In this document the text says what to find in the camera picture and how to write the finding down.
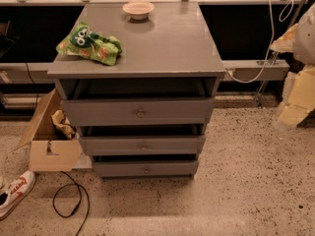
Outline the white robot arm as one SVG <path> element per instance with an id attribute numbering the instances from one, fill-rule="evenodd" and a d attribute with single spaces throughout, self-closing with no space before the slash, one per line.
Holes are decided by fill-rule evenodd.
<path id="1" fill-rule="evenodd" d="M 279 53 L 290 52 L 304 65 L 297 74 L 287 74 L 278 110 L 277 122 L 293 128 L 315 110 L 315 5 L 275 40 L 271 49 Z"/>

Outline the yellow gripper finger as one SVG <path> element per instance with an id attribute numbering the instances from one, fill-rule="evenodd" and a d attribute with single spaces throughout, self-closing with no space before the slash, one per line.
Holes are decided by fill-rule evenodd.
<path id="1" fill-rule="evenodd" d="M 272 43 L 271 49 L 279 53 L 286 53 L 286 52 L 292 53 L 295 32 L 297 28 L 298 28 L 298 24 L 294 24 L 293 26 L 291 26 L 282 36 L 280 36 L 277 40 L 275 40 Z"/>
<path id="2" fill-rule="evenodd" d="M 278 121 L 296 127 L 315 109 L 315 67 L 305 65 L 297 74 L 289 72 L 284 80 L 283 101 Z"/>

